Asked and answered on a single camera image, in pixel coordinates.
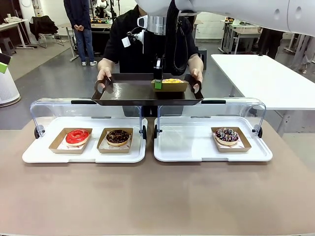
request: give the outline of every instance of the hand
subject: hand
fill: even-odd
[[[200,70],[198,69],[193,69],[191,71],[191,75],[195,78],[195,80],[198,80],[202,83],[203,81],[203,76]],[[194,85],[193,88],[195,89],[195,91],[199,91],[199,85]]]
[[[105,76],[107,76],[109,79],[110,77],[112,77],[112,73],[109,67],[105,67],[99,70],[97,80],[103,80]]]

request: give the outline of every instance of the sprinkled donut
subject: sprinkled donut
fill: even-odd
[[[239,140],[239,135],[233,129],[220,128],[216,131],[216,139],[223,145],[232,146]]]

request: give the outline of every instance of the black serving tray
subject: black serving tray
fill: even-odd
[[[164,79],[183,79],[189,82],[185,92],[154,92],[153,74],[112,74],[95,83],[92,100],[101,106],[191,106],[203,99],[201,83],[191,75],[164,74]],[[194,93],[193,86],[199,91]]]

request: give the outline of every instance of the donut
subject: donut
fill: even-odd
[[[70,146],[80,146],[87,142],[89,135],[84,129],[75,129],[67,134],[65,141]]]
[[[115,147],[125,145],[128,142],[128,139],[129,134],[121,129],[112,130],[106,135],[107,143]]]
[[[216,131],[216,140],[220,144],[232,146],[239,140],[239,135],[233,129],[220,128]]]
[[[184,81],[180,80],[180,79],[165,79],[162,80],[163,84],[178,84],[178,83],[183,83]]]

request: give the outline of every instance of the small box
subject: small box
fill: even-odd
[[[84,129],[86,131],[88,131],[88,133],[90,134],[88,137],[88,140],[85,142],[85,144],[82,145],[82,147],[80,149],[76,149],[76,150],[62,150],[62,149],[58,149],[59,145],[61,144],[61,142],[64,140],[65,136],[70,133],[73,130],[76,129]],[[54,141],[50,144],[49,149],[56,153],[56,154],[82,154],[85,147],[87,146],[90,138],[91,138],[91,134],[92,134],[92,129],[86,129],[86,128],[64,128],[59,135],[54,139]]]
[[[126,131],[128,134],[129,134],[129,140],[127,142],[127,144],[123,145],[123,146],[127,146],[127,148],[121,148],[121,147],[114,147],[114,146],[110,146],[109,144],[107,144],[107,141],[104,140],[107,133],[112,131],[112,130],[123,130],[123,131]],[[100,152],[100,153],[129,153],[130,151],[130,147],[131,147],[131,142],[132,142],[132,133],[133,133],[133,128],[105,128],[99,138],[99,141],[97,143],[97,150]],[[99,148],[99,146],[102,144],[102,142],[106,142],[106,145],[112,147],[113,149],[107,149],[107,148]]]
[[[162,89],[155,89],[155,80],[151,81],[154,92],[185,92],[188,84],[187,81],[182,83],[162,83]]]
[[[223,127],[211,127],[213,139],[216,142],[219,152],[247,152],[249,149],[252,148],[251,144],[249,143],[249,141],[247,140],[244,133],[241,131],[239,127],[224,127],[224,128],[233,129],[235,132],[237,132],[240,137],[239,142],[242,142],[244,147],[233,147],[233,146],[226,146],[226,145],[220,144],[216,139],[216,131],[220,128],[223,128]]]

